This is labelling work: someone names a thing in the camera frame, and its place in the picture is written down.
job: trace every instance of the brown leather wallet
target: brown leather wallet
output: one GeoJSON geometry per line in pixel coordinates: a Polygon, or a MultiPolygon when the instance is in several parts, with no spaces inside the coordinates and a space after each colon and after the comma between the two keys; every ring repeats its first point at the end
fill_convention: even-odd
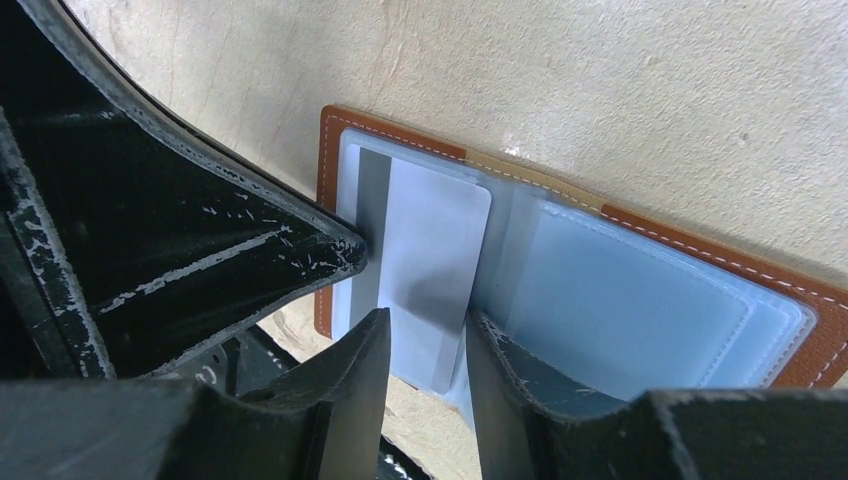
{"type": "MultiPolygon", "coordinates": [[[[475,152],[388,120],[341,106],[321,114],[318,202],[336,208],[339,142],[348,128],[452,162],[484,170],[557,195],[563,203],[793,298],[813,309],[818,322],[786,362],[772,386],[828,387],[848,370],[848,292],[767,260],[618,207],[560,178],[475,152]]],[[[330,337],[332,289],[316,294],[315,329],[330,337]]]]}

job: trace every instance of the wallet stitching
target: wallet stitching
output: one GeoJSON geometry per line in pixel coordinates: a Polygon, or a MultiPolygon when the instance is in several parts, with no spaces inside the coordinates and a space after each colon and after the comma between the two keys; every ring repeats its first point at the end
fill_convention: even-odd
{"type": "Polygon", "coordinates": [[[682,267],[679,264],[676,264],[674,258],[670,258],[670,259],[669,258],[663,258],[666,255],[664,255],[662,252],[651,252],[648,249],[645,249],[645,248],[640,247],[639,245],[635,245],[633,243],[630,243],[627,240],[620,238],[620,237],[618,237],[618,236],[616,236],[616,235],[614,235],[610,232],[604,232],[600,228],[595,228],[591,225],[583,223],[579,218],[571,218],[569,220],[571,220],[576,225],[579,225],[579,226],[581,226],[581,227],[583,227],[587,230],[595,232],[598,235],[602,235],[602,236],[605,236],[609,239],[612,239],[612,240],[614,240],[618,243],[622,243],[622,244],[624,244],[624,245],[626,245],[626,246],[628,246],[632,249],[635,249],[635,250],[641,252],[643,255],[647,255],[649,257],[654,258],[655,260],[657,260],[659,262],[665,263],[666,265],[668,265],[671,268],[683,273],[684,275],[687,275],[687,276],[689,276],[689,277],[691,277],[695,280],[698,280],[698,281],[706,284],[707,286],[712,287],[715,290],[718,290],[719,292],[723,293],[724,295],[727,295],[728,297],[733,298],[734,300],[737,300],[739,303],[741,303],[745,307],[744,315],[742,315],[739,318],[739,320],[736,322],[736,325],[733,326],[733,330],[730,332],[730,335],[728,335],[727,338],[724,340],[724,343],[722,344],[721,348],[719,349],[719,352],[710,361],[710,364],[707,367],[707,370],[704,372],[704,374],[701,375],[701,379],[698,381],[698,387],[703,387],[704,383],[707,381],[707,379],[713,373],[715,373],[715,369],[718,366],[719,361],[725,356],[725,354],[727,353],[730,346],[739,337],[739,332],[741,331],[742,326],[747,324],[748,320],[751,319],[751,315],[753,315],[753,313],[754,313],[754,310],[753,310],[753,307],[751,306],[751,303],[745,297],[736,295],[732,291],[732,289],[731,289],[732,287],[728,287],[726,285],[723,285],[723,284],[717,282],[716,280],[711,279],[708,276],[706,276],[706,275],[704,275],[700,272],[692,271],[690,268],[682,267]]]}
{"type": "MultiPolygon", "coordinates": [[[[488,165],[483,165],[482,163],[478,163],[478,162],[475,162],[475,161],[473,161],[473,160],[468,160],[468,159],[461,160],[461,159],[457,158],[456,156],[451,155],[451,154],[449,154],[449,153],[442,152],[442,151],[440,151],[440,150],[436,150],[436,149],[434,149],[434,148],[430,148],[430,147],[428,147],[428,146],[426,146],[426,145],[423,145],[423,144],[421,144],[421,143],[413,142],[413,141],[411,141],[411,140],[409,140],[409,139],[406,139],[406,138],[403,138],[403,137],[399,137],[399,136],[397,136],[397,135],[392,135],[392,134],[387,133],[387,132],[384,132],[384,131],[382,131],[382,130],[379,130],[379,129],[376,129],[376,128],[372,128],[372,127],[369,127],[369,126],[367,126],[367,125],[363,125],[363,124],[361,124],[361,123],[354,122],[354,121],[352,121],[352,120],[347,120],[347,119],[345,119],[345,118],[341,118],[341,117],[336,116],[336,115],[328,115],[328,116],[326,117],[326,121],[324,122],[324,158],[322,158],[322,159],[321,159],[321,160],[323,161],[323,168],[322,168],[322,173],[321,173],[321,190],[322,190],[322,191],[321,191],[321,193],[322,193],[322,195],[321,195],[321,198],[319,198],[319,199],[318,199],[318,201],[319,201],[319,202],[321,202],[322,204],[323,204],[323,190],[324,190],[324,188],[325,188],[325,182],[326,182],[326,176],[327,176],[327,175],[326,175],[326,174],[327,174],[327,159],[326,159],[326,155],[327,155],[328,130],[329,130],[329,126],[330,126],[330,119],[336,119],[336,120],[339,120],[339,121],[341,121],[341,122],[347,123],[347,124],[349,124],[349,125],[353,125],[353,126],[355,126],[355,127],[359,127],[359,128],[365,129],[365,130],[370,131],[370,132],[378,133],[378,134],[380,134],[380,135],[384,135],[384,136],[386,136],[386,137],[394,138],[394,139],[396,139],[396,140],[400,140],[400,141],[402,141],[402,142],[404,142],[404,143],[406,143],[406,144],[413,145],[413,146],[418,147],[418,148],[423,148],[423,149],[425,149],[425,150],[428,150],[428,151],[433,152],[433,153],[437,153],[437,154],[439,154],[439,155],[446,156],[446,157],[448,157],[448,158],[452,158],[452,159],[454,159],[454,160],[456,160],[456,161],[465,161],[465,162],[471,163],[471,164],[476,165],[476,166],[478,166],[478,167],[480,167],[480,168],[483,168],[483,169],[489,170],[489,171],[491,171],[491,172],[495,172],[495,173],[497,173],[497,174],[499,174],[499,175],[501,175],[501,176],[504,176],[504,177],[514,178],[514,179],[516,179],[516,180],[519,180],[519,181],[521,181],[521,182],[524,182],[524,183],[527,183],[527,184],[533,185],[533,186],[535,186],[535,187],[541,187],[541,188],[543,188],[543,189],[545,189],[545,190],[548,190],[548,191],[550,191],[550,192],[556,193],[557,195],[560,195],[561,197],[564,197],[564,198],[566,198],[566,199],[568,199],[568,200],[570,200],[570,201],[572,201],[572,202],[574,202],[574,203],[577,203],[577,204],[579,204],[580,206],[582,206],[582,207],[584,207],[584,208],[587,208],[587,209],[589,209],[589,210],[592,210],[592,211],[594,211],[594,212],[597,212],[597,213],[598,213],[598,214],[600,214],[602,217],[607,218],[607,219],[609,219],[609,220],[611,220],[611,221],[613,221],[613,222],[615,222],[615,223],[620,223],[620,224],[625,225],[625,226],[627,226],[627,227],[634,228],[634,229],[636,229],[636,230],[638,230],[638,231],[640,231],[640,232],[644,232],[644,233],[647,233],[647,234],[649,234],[649,235],[651,235],[651,236],[657,237],[657,238],[659,238],[659,239],[661,239],[661,240],[663,240],[663,241],[665,241],[665,242],[667,242],[667,243],[671,243],[671,244],[677,245],[677,246],[679,246],[679,247],[686,248],[687,250],[691,250],[691,251],[693,251],[693,252],[695,252],[695,253],[697,253],[697,254],[699,254],[699,255],[702,255],[702,256],[704,256],[704,257],[711,257],[711,258],[714,258],[714,259],[716,259],[716,261],[721,262],[721,263],[724,263],[724,264],[731,265],[731,266],[735,267],[736,269],[739,269],[739,270],[745,270],[745,271],[748,271],[748,272],[750,272],[750,273],[754,273],[754,274],[759,275],[760,277],[762,277],[762,278],[764,278],[764,279],[766,279],[766,280],[769,280],[769,281],[771,281],[771,282],[775,282],[775,283],[777,283],[777,284],[779,284],[779,285],[782,285],[782,286],[784,286],[784,287],[786,287],[786,288],[794,288],[794,289],[798,290],[799,292],[802,292],[804,295],[809,294],[809,295],[812,295],[812,296],[814,296],[814,297],[821,297],[821,298],[822,298],[822,299],[824,299],[826,302],[833,303],[833,304],[837,305],[839,308],[842,308],[843,310],[845,310],[846,312],[848,312],[848,305],[845,305],[845,304],[843,304],[843,303],[837,302],[837,301],[836,301],[836,299],[834,299],[834,298],[824,296],[824,295],[820,294],[819,292],[816,292],[816,291],[813,291],[813,290],[808,290],[808,289],[806,289],[806,288],[804,288],[804,287],[801,287],[801,286],[793,285],[793,284],[791,284],[791,283],[789,283],[789,282],[786,282],[786,281],[783,281],[783,280],[777,279],[777,278],[775,278],[775,277],[773,277],[773,276],[771,276],[771,275],[768,275],[768,274],[763,273],[763,272],[760,272],[760,271],[758,271],[758,270],[756,270],[756,269],[753,269],[753,268],[747,267],[747,266],[742,265],[742,264],[740,264],[740,263],[738,263],[738,262],[732,262],[732,261],[729,261],[729,260],[727,260],[727,259],[725,259],[725,258],[722,258],[722,257],[718,256],[718,255],[715,255],[715,254],[713,254],[713,253],[710,253],[710,252],[707,252],[707,251],[704,251],[704,250],[700,250],[700,249],[698,249],[698,248],[696,248],[696,247],[693,247],[693,246],[691,246],[691,245],[686,245],[685,243],[680,242],[680,241],[678,241],[678,240],[672,240],[672,239],[670,239],[669,237],[666,237],[665,235],[660,235],[659,233],[654,232],[654,231],[652,231],[652,230],[648,230],[648,229],[646,229],[645,227],[641,227],[641,226],[638,226],[638,225],[633,225],[633,224],[632,224],[632,223],[630,223],[630,222],[626,222],[626,221],[621,220],[621,219],[619,219],[619,218],[616,218],[616,217],[614,217],[614,216],[608,215],[608,214],[606,214],[606,213],[602,212],[602,211],[601,211],[601,209],[599,209],[599,208],[597,208],[597,207],[593,207],[593,206],[591,206],[591,205],[589,205],[589,204],[587,204],[587,203],[585,203],[585,202],[583,202],[583,201],[580,201],[579,199],[575,198],[575,197],[574,197],[574,196],[572,196],[572,195],[569,195],[568,193],[562,192],[562,191],[560,191],[560,190],[557,190],[557,189],[555,189],[555,188],[549,187],[549,186],[547,186],[547,185],[542,185],[542,184],[540,184],[540,183],[538,183],[538,182],[534,182],[534,181],[532,181],[532,180],[528,180],[528,179],[526,179],[526,178],[524,178],[524,177],[521,177],[521,176],[518,176],[518,175],[513,175],[513,174],[510,174],[510,173],[508,173],[508,172],[504,172],[504,171],[498,170],[498,169],[496,169],[496,168],[489,167],[488,165]]],[[[319,307],[318,307],[318,308],[319,308],[319,315],[321,315],[321,314],[323,313],[323,305],[319,305],[319,307]]],[[[323,326],[321,326],[321,330],[320,330],[320,331],[321,331],[322,333],[324,333],[325,335],[327,335],[327,332],[324,330],[323,326]]],[[[800,334],[796,336],[795,340],[793,340],[793,343],[794,343],[795,341],[797,341],[798,336],[800,336],[800,334]]],[[[788,355],[789,350],[790,350],[790,349],[786,349],[786,351],[783,353],[783,355],[781,355],[781,357],[779,358],[779,360],[778,360],[778,362],[777,362],[777,364],[776,364],[776,365],[779,365],[779,364],[783,361],[783,359],[784,359],[784,358],[786,358],[786,355],[788,355]]],[[[818,382],[822,379],[822,377],[824,376],[824,373],[825,373],[825,372],[826,372],[826,371],[827,371],[827,370],[828,370],[828,369],[829,369],[829,368],[833,365],[833,363],[834,363],[834,362],[835,362],[835,361],[839,358],[839,356],[840,356],[840,355],[842,355],[842,353],[844,353],[846,350],[848,350],[848,341],[845,341],[845,342],[842,344],[842,347],[841,347],[839,350],[837,350],[837,351],[836,351],[836,353],[833,355],[833,357],[830,359],[830,361],[828,361],[828,362],[826,362],[826,363],[825,363],[825,365],[822,367],[821,371],[820,371],[820,372],[816,375],[815,379],[813,379],[813,381],[812,381],[812,382],[810,382],[810,384],[809,384],[809,385],[807,385],[807,387],[808,387],[808,388],[810,388],[810,387],[814,386],[816,383],[818,383],[818,382]]]]}

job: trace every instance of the tan leather strip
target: tan leather strip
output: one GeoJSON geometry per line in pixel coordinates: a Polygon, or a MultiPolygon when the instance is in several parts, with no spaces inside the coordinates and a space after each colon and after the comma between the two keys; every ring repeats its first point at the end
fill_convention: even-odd
{"type": "MultiPolygon", "coordinates": [[[[395,125],[377,117],[345,107],[331,105],[321,111],[321,144],[318,150],[318,203],[334,212],[339,176],[339,139],[353,127],[372,135],[424,150],[456,162],[463,162],[465,149],[436,140],[424,133],[395,125]]],[[[333,289],[315,294],[315,330],[332,338],[333,289]]]]}
{"type": "Polygon", "coordinates": [[[818,314],[816,327],[773,386],[833,386],[848,370],[848,292],[609,204],[604,205],[601,214],[636,233],[813,308],[818,314]]]}

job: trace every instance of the scratched black edge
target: scratched black edge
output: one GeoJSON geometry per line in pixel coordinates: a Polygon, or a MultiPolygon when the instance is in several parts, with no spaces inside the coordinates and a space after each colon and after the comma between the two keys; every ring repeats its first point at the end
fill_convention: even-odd
{"type": "MultiPolygon", "coordinates": [[[[280,347],[277,342],[258,326],[250,327],[248,331],[263,348],[273,353],[280,360],[280,363],[285,367],[285,371],[300,365],[300,362],[296,358],[280,347]]],[[[403,450],[398,448],[385,436],[380,437],[380,458],[377,465],[377,478],[387,480],[433,480],[433,477],[428,475],[420,465],[415,463],[403,450]],[[398,471],[395,465],[405,471],[406,474],[404,475],[398,471]]]]}

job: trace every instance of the concrete surface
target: concrete surface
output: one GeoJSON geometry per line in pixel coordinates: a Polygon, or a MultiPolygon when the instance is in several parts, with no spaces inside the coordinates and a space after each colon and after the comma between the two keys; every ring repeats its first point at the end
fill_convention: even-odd
{"type": "MultiPolygon", "coordinates": [[[[844,2],[68,3],[142,87],[308,194],[340,102],[848,286],[844,2]]],[[[265,324],[301,355],[325,345],[310,301],[265,324]]],[[[391,388],[388,434],[478,476],[458,416],[391,388]]]]}

